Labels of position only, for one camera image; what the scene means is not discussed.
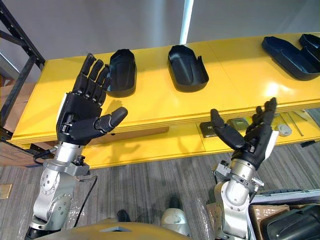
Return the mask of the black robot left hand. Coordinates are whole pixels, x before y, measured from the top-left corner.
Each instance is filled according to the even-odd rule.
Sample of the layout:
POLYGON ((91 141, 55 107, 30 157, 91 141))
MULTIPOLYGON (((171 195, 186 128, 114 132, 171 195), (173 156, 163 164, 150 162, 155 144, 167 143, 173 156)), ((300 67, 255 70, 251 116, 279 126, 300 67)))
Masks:
POLYGON ((63 143, 85 146, 92 139, 111 132, 128 115, 121 106, 102 115, 110 81, 109 67, 101 59, 88 53, 72 91, 66 93, 56 122, 57 140, 63 143))

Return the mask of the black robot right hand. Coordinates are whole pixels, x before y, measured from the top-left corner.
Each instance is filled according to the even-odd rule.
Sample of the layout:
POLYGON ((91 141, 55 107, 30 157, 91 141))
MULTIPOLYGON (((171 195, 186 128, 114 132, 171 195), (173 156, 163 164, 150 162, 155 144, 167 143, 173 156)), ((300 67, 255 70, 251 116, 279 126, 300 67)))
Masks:
POLYGON ((252 116, 252 123, 248 126, 245 136, 235 128, 225 123, 217 109, 210 110, 210 119, 215 134, 230 148, 234 150, 232 159, 249 162, 256 170, 266 160, 274 147, 271 142, 273 129, 271 127, 277 108, 275 97, 264 103, 264 108, 256 107, 252 116))

